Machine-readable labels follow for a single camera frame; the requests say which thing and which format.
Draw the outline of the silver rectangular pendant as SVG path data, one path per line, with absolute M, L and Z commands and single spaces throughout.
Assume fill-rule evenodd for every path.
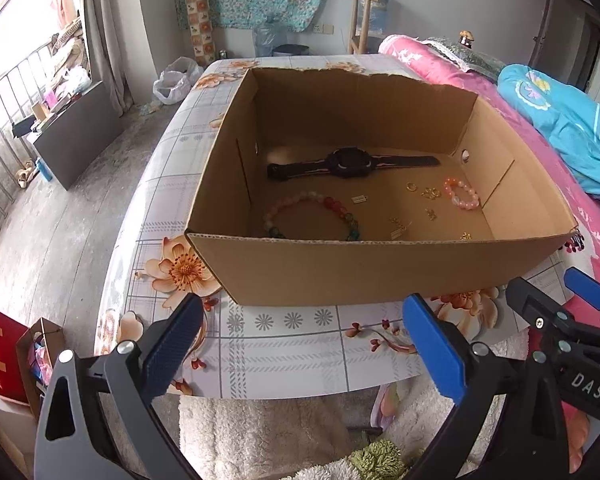
M 354 204 L 360 204 L 360 203 L 365 203 L 367 198 L 365 195 L 358 195 L 358 196 L 353 196 L 351 197 L 352 203 Z

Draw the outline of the purple pink kids smartwatch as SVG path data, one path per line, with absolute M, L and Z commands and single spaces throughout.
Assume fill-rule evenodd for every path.
M 338 148 L 325 158 L 292 164 L 268 164 L 266 174 L 273 181 L 330 176 L 351 179 L 365 178 L 375 170 L 437 167 L 441 162 L 430 155 L 372 155 L 362 148 Z

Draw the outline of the brown paper bag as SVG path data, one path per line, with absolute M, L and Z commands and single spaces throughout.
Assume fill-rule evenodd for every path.
M 39 318 L 16 343 L 23 389 L 35 419 L 40 417 L 54 364 L 65 348 L 62 328 L 46 318 Z

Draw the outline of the floral plaid bed sheet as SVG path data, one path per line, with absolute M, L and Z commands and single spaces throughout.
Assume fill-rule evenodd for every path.
M 213 63 L 166 128 L 131 200 L 102 293 L 102 327 L 119 335 L 125 312 L 149 324 L 162 321 L 188 292 L 211 300 L 202 320 L 204 341 L 188 348 L 173 379 L 183 390 L 206 398 L 307 398 L 419 375 L 424 367 L 403 322 L 405 298 L 341 306 L 243 306 L 190 244 L 188 219 L 212 146 L 246 73 L 259 67 L 402 75 L 430 84 L 383 54 Z M 518 136 L 573 214 L 576 186 L 557 155 L 537 133 Z M 569 238 L 578 230 L 574 218 L 577 225 Z M 553 298 L 564 294 L 557 275 L 559 248 L 519 275 Z M 423 297 L 438 304 L 443 317 L 468 339 L 494 344 L 518 330 L 505 285 Z

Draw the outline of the green knit sleeve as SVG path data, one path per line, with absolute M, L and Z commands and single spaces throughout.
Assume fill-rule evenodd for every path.
M 399 448 L 386 439 L 376 440 L 352 452 L 349 462 L 366 480 L 403 479 L 408 471 Z

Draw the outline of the red gift bag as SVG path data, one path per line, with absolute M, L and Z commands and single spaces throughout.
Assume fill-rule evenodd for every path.
M 27 327 L 0 311 L 0 396 L 28 405 L 17 356 L 17 342 Z

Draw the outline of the blue striped shirt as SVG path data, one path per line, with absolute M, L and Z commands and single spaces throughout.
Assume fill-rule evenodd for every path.
M 600 200 L 600 103 L 521 64 L 505 66 L 496 88 L 554 148 L 583 191 Z

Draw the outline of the white fluffy rug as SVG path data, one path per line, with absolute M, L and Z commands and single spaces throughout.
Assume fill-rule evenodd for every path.
M 428 375 L 389 388 L 398 410 L 377 438 L 378 389 L 294 400 L 180 401 L 180 450 L 205 479 L 362 479 L 349 455 L 379 439 L 393 442 L 407 466 L 441 428 L 453 403 Z

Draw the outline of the brown cardboard box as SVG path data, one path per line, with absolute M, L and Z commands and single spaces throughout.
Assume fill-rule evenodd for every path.
M 351 179 L 266 174 L 338 148 L 441 165 Z M 366 202 L 352 203 L 358 195 Z M 314 307 L 503 285 L 576 225 L 539 159 L 475 93 L 402 75 L 259 67 L 223 118 L 186 234 L 238 304 Z

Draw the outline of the grey green patterned pillow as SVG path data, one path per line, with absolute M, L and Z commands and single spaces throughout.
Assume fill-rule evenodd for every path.
M 491 82 L 497 82 L 498 76 L 506 64 L 488 54 L 472 50 L 448 38 L 430 37 L 422 40 L 422 44 L 456 65 L 462 72 L 475 72 Z

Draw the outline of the dark grey cabinet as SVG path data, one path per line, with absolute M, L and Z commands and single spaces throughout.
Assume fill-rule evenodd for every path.
M 122 133 L 105 85 L 92 84 L 30 140 L 55 180 L 70 190 L 88 166 Z

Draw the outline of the small mushroom figurine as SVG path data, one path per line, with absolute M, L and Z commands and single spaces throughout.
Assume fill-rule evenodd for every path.
M 458 42 L 467 49 L 471 49 L 474 44 L 475 37 L 470 30 L 461 30 L 458 33 Z

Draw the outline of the white plastic bag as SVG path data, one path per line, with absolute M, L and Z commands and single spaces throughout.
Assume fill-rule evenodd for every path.
M 200 78 L 204 68 L 192 58 L 181 56 L 166 66 L 152 84 L 152 94 L 163 105 L 182 102 Z

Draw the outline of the grey window curtain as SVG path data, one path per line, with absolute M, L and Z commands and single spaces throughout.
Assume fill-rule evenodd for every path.
M 101 81 L 114 111 L 123 116 L 133 99 L 122 65 L 122 54 L 110 0 L 80 0 L 81 20 L 92 76 Z

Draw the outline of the patterned tall box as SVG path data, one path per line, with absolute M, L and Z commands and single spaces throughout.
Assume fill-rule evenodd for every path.
M 208 66 L 216 59 L 209 0 L 185 0 L 190 42 L 198 65 Z

